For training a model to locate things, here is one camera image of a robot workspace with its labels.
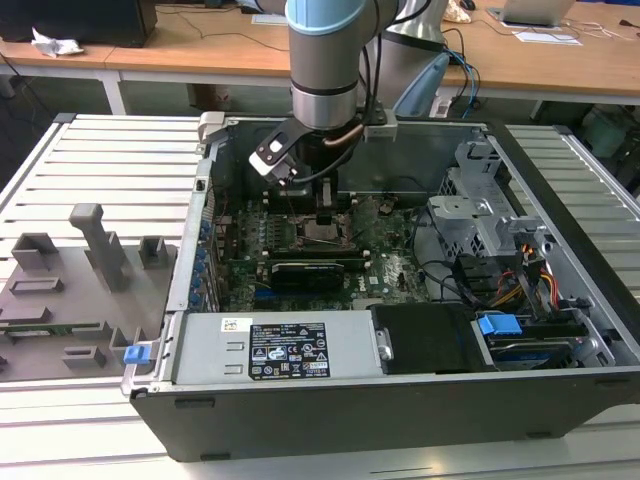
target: warning label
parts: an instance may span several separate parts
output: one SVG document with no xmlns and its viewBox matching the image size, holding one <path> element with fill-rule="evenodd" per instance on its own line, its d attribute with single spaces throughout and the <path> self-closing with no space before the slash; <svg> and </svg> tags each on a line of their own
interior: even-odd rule
<svg viewBox="0 0 640 480">
<path fill-rule="evenodd" d="M 324 323 L 252 325 L 249 352 L 253 380 L 331 376 Z"/>
</svg>

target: blue plastic tab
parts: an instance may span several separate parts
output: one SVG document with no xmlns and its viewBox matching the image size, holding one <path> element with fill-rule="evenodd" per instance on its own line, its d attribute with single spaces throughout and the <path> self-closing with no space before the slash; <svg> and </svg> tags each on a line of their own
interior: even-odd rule
<svg viewBox="0 0 640 480">
<path fill-rule="evenodd" d="M 131 345 L 124 351 L 125 365 L 148 365 L 151 363 L 151 345 Z"/>
<path fill-rule="evenodd" d="M 519 335 L 522 327 L 515 315 L 508 313 L 491 313 L 478 319 L 478 326 L 483 335 Z"/>
<path fill-rule="evenodd" d="M 304 35 L 328 35 L 353 22 L 366 0 L 289 0 L 285 15 L 289 26 Z"/>
<path fill-rule="evenodd" d="M 400 96 L 393 107 L 394 113 L 400 117 L 427 118 L 448 64 L 446 53 L 432 59 Z"/>
</svg>

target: metal drive bracket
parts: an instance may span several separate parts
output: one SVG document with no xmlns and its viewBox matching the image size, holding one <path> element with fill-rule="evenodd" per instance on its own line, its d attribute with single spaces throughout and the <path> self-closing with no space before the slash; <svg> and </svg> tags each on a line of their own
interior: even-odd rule
<svg viewBox="0 0 640 480">
<path fill-rule="evenodd" d="M 535 233 L 538 230 L 546 230 L 546 225 L 538 217 L 502 218 L 496 225 L 496 233 L 500 239 L 500 248 L 513 248 L 509 241 L 514 233 Z"/>
<path fill-rule="evenodd" d="M 398 136 L 398 119 L 393 113 L 393 110 L 382 110 L 382 113 L 384 115 L 381 115 L 379 118 L 383 118 L 383 121 L 372 122 L 365 125 L 365 142 L 377 139 L 396 141 L 396 137 Z"/>
</svg>

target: metal bracket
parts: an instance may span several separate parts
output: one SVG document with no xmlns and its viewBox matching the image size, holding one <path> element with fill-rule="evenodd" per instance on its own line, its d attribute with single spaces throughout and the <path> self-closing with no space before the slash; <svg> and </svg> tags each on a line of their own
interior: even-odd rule
<svg viewBox="0 0 640 480">
<path fill-rule="evenodd" d="M 205 112 L 200 115 L 198 122 L 198 138 L 200 143 L 208 145 L 224 140 L 227 136 L 225 130 L 224 112 Z"/>
<path fill-rule="evenodd" d="M 544 222 L 538 217 L 502 218 L 496 225 L 496 233 L 500 239 L 500 248 L 511 248 L 507 245 L 514 233 L 530 232 L 546 229 Z"/>
<path fill-rule="evenodd" d="M 396 141 L 398 136 L 398 119 L 393 110 L 383 110 L 384 121 L 370 123 L 364 127 L 364 140 L 370 142 L 375 139 L 390 139 Z"/>
</svg>

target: blue cable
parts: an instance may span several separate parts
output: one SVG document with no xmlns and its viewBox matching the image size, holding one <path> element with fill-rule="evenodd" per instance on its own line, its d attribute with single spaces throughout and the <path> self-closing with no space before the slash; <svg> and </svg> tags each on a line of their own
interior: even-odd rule
<svg viewBox="0 0 640 480">
<path fill-rule="evenodd" d="M 473 77 L 473 69 L 469 66 L 469 64 L 465 61 L 464 58 L 462 58 L 453 50 L 447 49 L 447 52 L 450 53 L 458 61 L 458 63 L 462 65 L 462 68 L 464 68 L 469 74 L 469 76 L 471 77 L 471 96 L 469 97 L 469 105 L 467 106 L 467 109 L 462 114 L 462 118 L 466 118 L 467 115 L 471 112 L 471 109 L 473 108 L 473 102 L 475 101 L 476 95 L 478 93 L 478 91 L 476 90 L 476 81 Z"/>
</svg>

